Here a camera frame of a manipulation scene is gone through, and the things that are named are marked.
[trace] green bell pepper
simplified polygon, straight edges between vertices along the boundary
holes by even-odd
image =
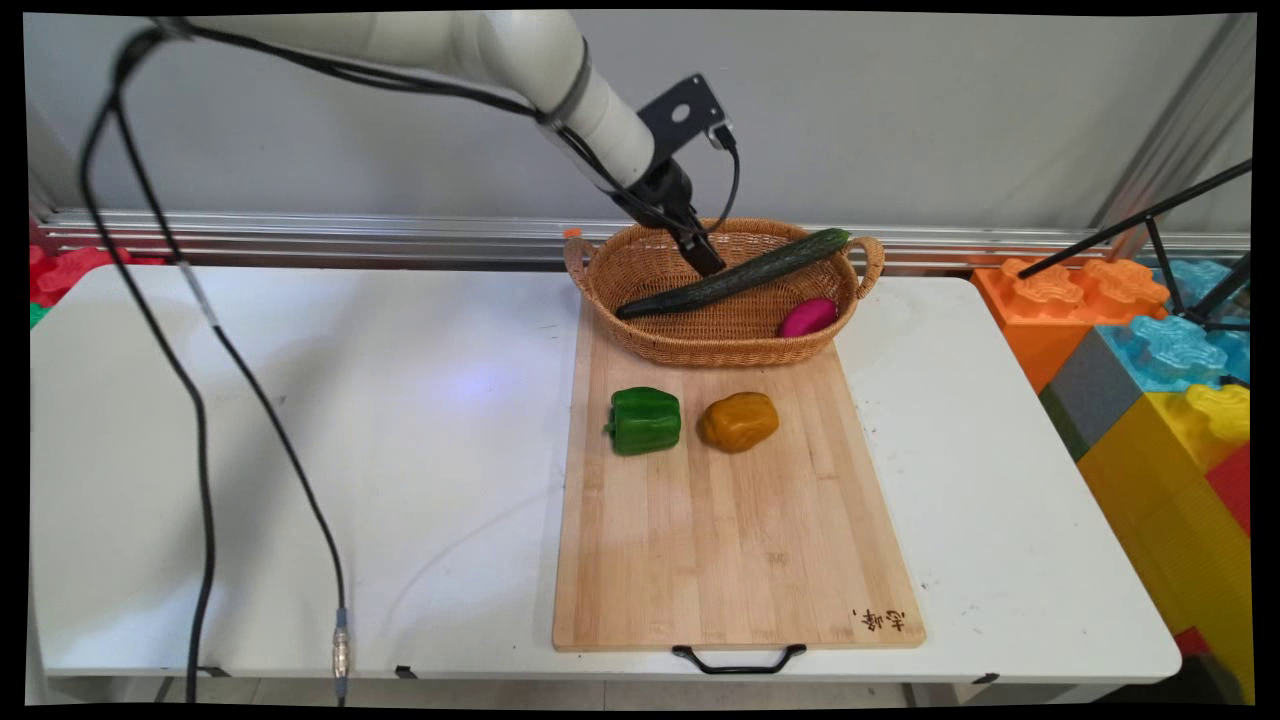
[[[604,432],[613,436],[613,452],[640,455],[667,450],[680,442],[680,400],[652,387],[613,393],[613,409]]]

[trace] red potato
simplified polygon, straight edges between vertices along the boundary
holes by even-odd
[[[840,307],[833,300],[814,297],[796,305],[778,325],[778,337],[800,337],[815,333],[836,322]]]

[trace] basket handle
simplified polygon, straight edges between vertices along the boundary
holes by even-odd
[[[874,237],[855,237],[845,246],[846,255],[851,245],[859,245],[867,252],[867,269],[863,272],[861,281],[858,282],[858,290],[854,291],[854,297],[861,300],[876,287],[876,281],[879,279],[881,270],[884,269],[884,246]]]
[[[568,277],[573,278],[573,284],[582,292],[588,292],[586,268],[582,265],[582,258],[590,259],[593,255],[595,255],[595,247],[581,236],[564,241],[564,269],[568,272]]]

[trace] wooden cutting board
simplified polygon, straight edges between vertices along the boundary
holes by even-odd
[[[671,450],[613,454],[614,391],[680,398]],[[728,455],[703,410],[764,392],[781,427]],[[777,368],[655,365],[614,343],[584,304],[556,585],[559,651],[914,647],[924,642],[897,538],[833,346]]]

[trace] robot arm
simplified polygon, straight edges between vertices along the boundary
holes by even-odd
[[[271,45],[420,68],[518,92],[548,118],[541,123],[544,135],[637,222],[646,227],[701,227],[689,205],[692,191],[687,176],[663,156],[669,152],[655,154],[649,126],[590,65],[586,44],[567,10],[197,15],[187,20]],[[618,193],[572,151],[554,132],[559,126],[581,137],[627,192]],[[653,210],[660,214],[654,217]],[[705,232],[672,229],[672,234],[699,273],[724,266]]]

